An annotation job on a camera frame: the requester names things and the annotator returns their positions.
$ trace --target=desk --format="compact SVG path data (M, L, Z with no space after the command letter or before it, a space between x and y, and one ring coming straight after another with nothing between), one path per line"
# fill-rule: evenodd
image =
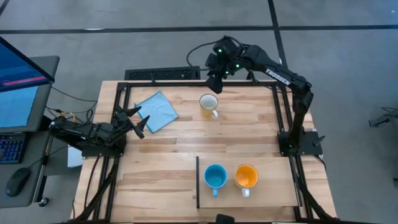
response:
M32 57L31 60L43 68L48 74L53 77L55 76L59 62L58 56ZM0 208L23 207L32 203L37 183L38 181L41 181L39 180L39 175L42 165L39 162L30 168L30 177L21 194L16 197L9 198L4 191L8 180L16 170L28 167L33 162L40 159L45 153L45 148L47 147L50 135L48 132L38 131L38 129L40 127L42 117L44 116L44 109L49 98L50 89L51 85L42 85L38 88L27 126L0 129L1 133L35 131L28 133L28 143L22 163L0 165L0 190L2 191L0 197Z
M117 81L103 82L95 122L111 121L117 84ZM157 91L162 91L169 99L179 119L155 134L145 128L144 139L138 139L134 133L127 135L127 146L120 158L111 222L213 222L218 213L231 215L237 222L295 220L292 207L196 207L196 156L280 157L276 137L279 128L271 90L262 86L225 86L222 94L217 95L220 101L217 121L200 115L198 100L203 94L211 93L207 87L132 87L129 107ZM281 94L279 101L283 105ZM283 107L281 109L286 121ZM132 120L140 119L134 115ZM313 128L310 113L306 115L304 125ZM323 164L313 156L302 156L302 160L309 191L326 212L336 216ZM76 214L83 210L94 161L95 158L84 161L75 197ZM94 171L88 201L98 188L101 164L102 159ZM100 218L104 217L107 197L105 193Z

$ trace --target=white mug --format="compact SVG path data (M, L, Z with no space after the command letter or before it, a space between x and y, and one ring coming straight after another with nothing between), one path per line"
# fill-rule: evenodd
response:
M199 100L199 104L202 108L202 114L205 116L211 116L213 119L218 118L216 107L218 105L217 97L211 94L204 94Z

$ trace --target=blue cloth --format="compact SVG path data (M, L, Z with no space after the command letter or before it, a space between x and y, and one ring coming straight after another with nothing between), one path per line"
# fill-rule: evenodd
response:
M135 107L138 106L142 107L138 111L142 119L150 115L147 127L152 134L178 118L173 106L161 91L158 91L142 103L135 105Z
M37 86L0 93L0 128L26 126Z

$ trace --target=cup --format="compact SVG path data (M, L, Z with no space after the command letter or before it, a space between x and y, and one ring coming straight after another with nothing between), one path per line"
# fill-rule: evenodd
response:
M259 173L250 165L240 165L235 172L235 183L242 188L243 197L248 198L250 195L249 189L254 187L259 180Z
M204 177L206 184L213 189L213 197L218 196L217 190L224 186L228 179L226 169L218 164L207 167Z
M218 105L218 99L214 95L204 94L199 100L201 106L201 112L204 116L211 116L213 119L218 118L216 107Z

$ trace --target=orange cup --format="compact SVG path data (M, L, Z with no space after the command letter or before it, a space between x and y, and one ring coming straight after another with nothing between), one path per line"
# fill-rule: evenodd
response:
M240 165L235 172L235 183L238 187L242 188L243 197L249 197L249 189L254 187L258 181L259 173L253 166Z

